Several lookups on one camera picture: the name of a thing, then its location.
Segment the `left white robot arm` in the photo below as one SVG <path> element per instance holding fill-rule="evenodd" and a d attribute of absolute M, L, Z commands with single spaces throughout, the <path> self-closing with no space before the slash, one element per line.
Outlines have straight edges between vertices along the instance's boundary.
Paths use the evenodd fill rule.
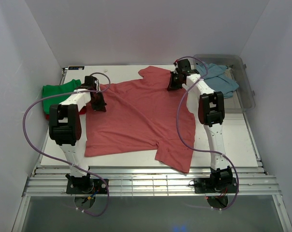
<path fill-rule="evenodd" d="M 51 105 L 49 109 L 49 136 L 61 148 L 69 163 L 70 173 L 66 175 L 69 187 L 81 193 L 89 193 L 94 188 L 94 182 L 87 173 L 89 166 L 84 162 L 87 135 L 80 117 L 81 110 L 88 103 L 93 111 L 106 112 L 100 83 L 93 73 L 85 76 L 84 83 L 66 100 Z"/>

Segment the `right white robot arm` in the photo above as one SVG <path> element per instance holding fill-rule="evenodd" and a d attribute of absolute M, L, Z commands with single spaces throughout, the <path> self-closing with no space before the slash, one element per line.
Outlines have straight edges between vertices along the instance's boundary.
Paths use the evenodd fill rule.
<path fill-rule="evenodd" d="M 176 130 L 181 142 L 189 149 L 197 152 L 210 153 L 210 177 L 200 180 L 196 186 L 203 190 L 221 192 L 233 184 L 232 164 L 226 157 L 222 124 L 225 118 L 224 96 L 220 91 L 213 90 L 204 80 L 208 75 L 205 67 L 205 74 L 191 68 L 189 57 L 182 57 L 174 62 L 175 70 L 171 72 L 168 91 L 181 89 L 186 85 L 188 89 L 179 103 L 176 113 Z M 182 138 L 178 123 L 180 108 L 184 98 L 189 92 L 195 93 L 198 98 L 197 116 L 200 124 L 203 125 L 209 144 L 209 150 L 196 149 Z"/>

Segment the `salmon pink t shirt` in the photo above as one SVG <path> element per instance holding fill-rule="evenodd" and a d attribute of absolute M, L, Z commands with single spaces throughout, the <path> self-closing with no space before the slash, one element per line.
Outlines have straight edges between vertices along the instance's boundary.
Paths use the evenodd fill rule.
<path fill-rule="evenodd" d="M 193 151 L 180 140 L 176 113 L 185 90 L 168 91 L 170 71 L 154 66 L 141 69 L 140 79 L 110 86 L 105 90 L 106 112 L 87 106 L 86 157 L 155 150 L 155 160 L 183 173 L 190 170 Z M 182 138 L 195 141 L 195 116 L 184 98 L 178 123 Z"/>

